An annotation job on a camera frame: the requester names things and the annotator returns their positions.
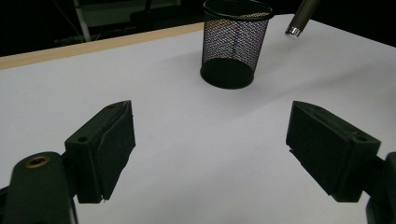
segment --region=mesh cup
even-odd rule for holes
[[[202,78],[224,89],[248,86],[273,10],[255,0],[207,0],[204,12]]]

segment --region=wooden strip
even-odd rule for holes
[[[0,70],[32,63],[42,63],[50,60],[73,57],[81,54],[92,53],[105,49],[114,49],[152,40],[158,40],[175,35],[201,31],[204,29],[202,22],[178,26],[158,31],[146,32],[136,35],[126,35],[111,39],[92,41],[55,49],[45,49],[34,52],[0,57]]]

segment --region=table surface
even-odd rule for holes
[[[291,103],[322,106],[380,139],[384,159],[396,149],[396,49],[315,21],[290,40],[291,18],[270,20],[255,80],[241,90],[201,79],[202,24],[149,42],[42,51],[38,61],[27,60],[37,52],[3,58],[0,183],[31,154],[63,153],[104,106],[131,100],[137,146],[108,202],[77,204],[80,223],[366,223],[365,193],[337,203],[289,153]]]

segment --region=cup base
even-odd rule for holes
[[[211,59],[201,67],[201,77],[207,83],[229,90],[244,88],[253,82],[254,72],[236,59]]]

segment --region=white tabletop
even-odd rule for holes
[[[396,150],[396,49],[310,21],[270,20],[253,83],[200,77],[203,32],[0,71],[0,188],[15,163],[64,140],[106,105],[131,100],[137,146],[110,201],[80,223],[366,223],[327,196],[285,144],[291,103],[322,106]]]

